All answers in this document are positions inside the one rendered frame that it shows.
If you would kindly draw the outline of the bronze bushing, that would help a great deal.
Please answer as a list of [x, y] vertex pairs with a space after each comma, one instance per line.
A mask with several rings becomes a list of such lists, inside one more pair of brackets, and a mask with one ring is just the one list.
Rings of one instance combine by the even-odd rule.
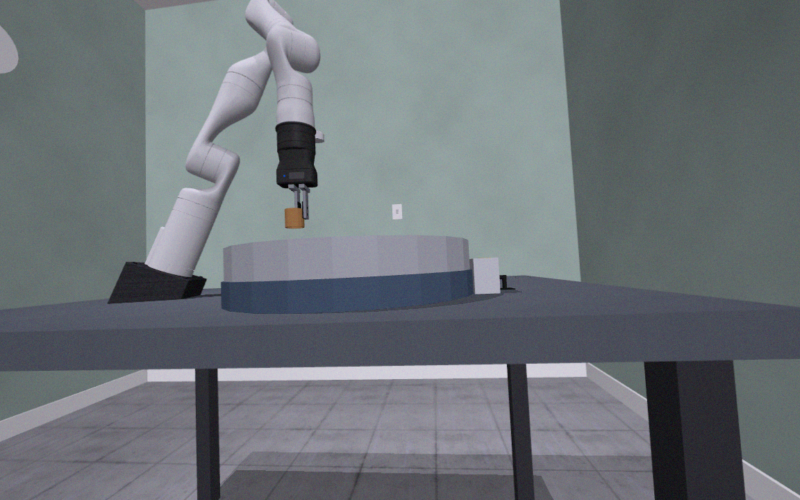
[[286, 228], [305, 228], [304, 219], [302, 216], [302, 208], [286, 208], [285, 209], [285, 227]]

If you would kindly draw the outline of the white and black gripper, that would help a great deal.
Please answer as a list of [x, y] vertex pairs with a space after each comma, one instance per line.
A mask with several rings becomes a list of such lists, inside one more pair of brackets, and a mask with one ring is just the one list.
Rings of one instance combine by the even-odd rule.
[[[276, 111], [277, 152], [276, 183], [294, 192], [294, 207], [301, 208], [309, 219], [308, 188], [317, 187], [315, 143], [324, 142], [324, 134], [315, 130], [313, 106], [298, 98], [281, 99]], [[301, 189], [301, 190], [300, 190]]]

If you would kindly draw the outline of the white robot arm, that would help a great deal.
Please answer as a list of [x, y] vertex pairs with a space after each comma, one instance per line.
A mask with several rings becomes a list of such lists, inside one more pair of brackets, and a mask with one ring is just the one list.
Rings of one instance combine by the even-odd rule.
[[245, 19], [254, 31], [267, 38], [267, 48], [226, 71], [212, 111], [186, 160], [188, 173], [216, 184], [210, 189], [180, 191], [167, 224], [160, 228], [147, 256], [145, 265], [150, 268], [179, 276], [194, 273], [240, 165], [239, 155], [213, 140], [226, 127], [253, 114], [272, 70], [277, 104], [281, 99], [298, 98], [313, 106], [311, 82], [297, 71], [308, 74], [319, 66], [320, 50], [315, 39], [298, 31], [291, 16], [275, 0], [250, 0]]

